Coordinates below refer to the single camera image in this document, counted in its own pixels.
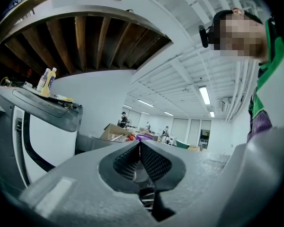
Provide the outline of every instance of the person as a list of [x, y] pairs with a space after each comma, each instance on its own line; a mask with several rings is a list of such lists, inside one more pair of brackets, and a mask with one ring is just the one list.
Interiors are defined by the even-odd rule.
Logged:
[[122, 112], [122, 120], [120, 121], [120, 127], [124, 128], [127, 122], [126, 112]]
[[164, 141], [168, 144], [169, 143], [169, 127], [168, 126], [166, 126], [165, 130], [163, 130], [163, 132], [160, 136], [159, 142], [161, 142], [163, 140], [164, 136], [165, 136]]
[[151, 125], [150, 125], [150, 123], [149, 122], [147, 122], [146, 123], [146, 126], [145, 126], [145, 128], [144, 128], [144, 130], [146, 131], [146, 130], [150, 130], [150, 128], [151, 128]]
[[165, 132], [163, 132], [163, 134], [165, 134], [165, 135], [169, 135], [169, 127], [168, 126], [166, 126], [166, 128], [165, 128], [165, 130], [164, 130]]
[[[203, 46], [207, 47], [204, 45], [201, 29], [200, 36]], [[213, 18], [213, 24], [209, 27], [207, 37], [208, 44], [213, 44], [214, 50], [230, 51], [237, 56], [248, 57], [259, 62], [257, 87], [250, 99], [248, 109], [250, 132], [247, 141], [249, 141], [254, 135], [272, 128], [270, 117], [259, 98], [259, 90], [263, 91], [265, 87], [268, 87], [267, 81], [281, 64], [284, 57], [284, 39], [278, 34], [274, 16], [263, 24], [255, 15], [238, 8], [218, 12]], [[266, 89], [266, 94], [273, 91], [273, 87], [275, 84], [270, 85], [268, 91]]]

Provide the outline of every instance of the white bottle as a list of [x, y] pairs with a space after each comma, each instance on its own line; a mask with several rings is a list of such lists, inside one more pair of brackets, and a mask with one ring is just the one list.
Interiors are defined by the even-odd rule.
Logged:
[[40, 78], [38, 86], [37, 86], [37, 91], [41, 92], [42, 88], [44, 87], [46, 80], [47, 80], [47, 75], [48, 73], [51, 71], [51, 69], [46, 68], [45, 73], [43, 74], [43, 76]]
[[44, 97], [49, 97], [53, 80], [56, 78], [56, 71], [57, 69], [54, 67], [53, 70], [47, 74], [47, 80], [41, 90], [41, 95]]

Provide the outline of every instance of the fluorescent light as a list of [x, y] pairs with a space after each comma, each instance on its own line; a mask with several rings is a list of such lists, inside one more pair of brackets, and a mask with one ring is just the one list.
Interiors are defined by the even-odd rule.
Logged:
[[168, 115], [170, 115], [170, 116], [173, 116], [171, 113], [167, 113], [167, 112], [164, 112], [164, 113], [166, 113], [166, 114], [168, 114]]
[[128, 107], [128, 108], [132, 108], [132, 107], [130, 107], [130, 106], [127, 106], [127, 105], [125, 105], [125, 104], [123, 104], [123, 106], [125, 106], [125, 107]]
[[146, 104], [146, 105], [148, 105], [148, 106], [150, 106], [150, 107], [153, 107], [153, 105], [148, 104], [148, 103], [146, 103], [146, 102], [143, 102], [143, 101], [142, 101], [142, 100], [140, 100], [140, 99], [138, 99], [138, 101], [139, 101], [140, 103], [143, 103], [143, 104]]
[[207, 92], [206, 86], [199, 87], [199, 90], [201, 92], [201, 95], [203, 97], [203, 100], [204, 100], [205, 104], [206, 105], [210, 104], [210, 100], [209, 100], [209, 96], [208, 96], [208, 92]]

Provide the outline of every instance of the white ceiling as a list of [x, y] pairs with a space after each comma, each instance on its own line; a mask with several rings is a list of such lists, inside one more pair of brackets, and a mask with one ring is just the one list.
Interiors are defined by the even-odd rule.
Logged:
[[[226, 118], [221, 111], [221, 100], [232, 97], [235, 83], [235, 62], [203, 48], [198, 34], [198, 26], [203, 24], [196, 11], [186, 0], [156, 0], [163, 5], [186, 29], [196, 43], [180, 55], [168, 58], [152, 71], [131, 84], [125, 100], [126, 105], [138, 112], [153, 115], [165, 115], [164, 111], [178, 118], [211, 118], [214, 111], [216, 118]], [[196, 0], [212, 22], [212, 12], [203, 0]], [[218, 0], [208, 0], [215, 12], [222, 10]], [[205, 105], [199, 87], [206, 86], [211, 100]], [[144, 105], [141, 99], [154, 107]]]

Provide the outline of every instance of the wooden ceiling beam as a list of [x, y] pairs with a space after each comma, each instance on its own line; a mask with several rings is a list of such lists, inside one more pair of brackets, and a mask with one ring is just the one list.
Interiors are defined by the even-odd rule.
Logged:
[[99, 66], [100, 66], [104, 42], [105, 42], [108, 26], [109, 26], [109, 23], [110, 23], [110, 19], [111, 19], [110, 17], [104, 17], [103, 18], [101, 32], [100, 32], [100, 36], [99, 36], [99, 42], [98, 42], [96, 69], [98, 69]]
[[25, 72], [23, 65], [18, 64], [2, 51], [0, 51], [0, 62], [16, 73], [19, 73], [23, 77], [27, 75], [27, 72]]
[[85, 47], [85, 24], [86, 24], [86, 17], [79, 17], [79, 16], [75, 17], [77, 48], [79, 52], [80, 65], [82, 71], [85, 71], [87, 68], [86, 47]]
[[117, 54], [117, 51], [119, 50], [120, 45], [121, 45], [122, 41], [124, 40], [124, 37], [125, 37], [126, 33], [128, 32], [131, 24], [132, 23], [130, 23], [130, 22], [125, 22], [123, 28], [121, 29], [119, 35], [117, 36], [118, 38], [116, 39], [115, 47], [112, 50], [112, 55], [109, 59], [108, 68], [110, 68], [111, 64], [113, 63], [113, 61], [115, 59], [115, 55]]
[[53, 43], [56, 46], [57, 51], [62, 61], [64, 62], [64, 65], [67, 71], [70, 74], [72, 74], [75, 71], [75, 67], [73, 63], [71, 62], [71, 58], [70, 58], [70, 55], [68, 53], [68, 50], [65, 44], [60, 21], [58, 19], [54, 19], [54, 20], [46, 22], [46, 24], [47, 24], [49, 33], [51, 34]]
[[29, 55], [24, 46], [17, 38], [12, 38], [5, 43], [5, 45], [26, 65], [39, 75], [43, 75], [44, 69]]
[[45, 62], [45, 64], [53, 69], [57, 69], [57, 74], [61, 72], [59, 66], [54, 61], [52, 55], [46, 48], [46, 45], [42, 42], [41, 35], [39, 34], [37, 28], [30, 28], [22, 33], [32, 48], [40, 56], [40, 58]]

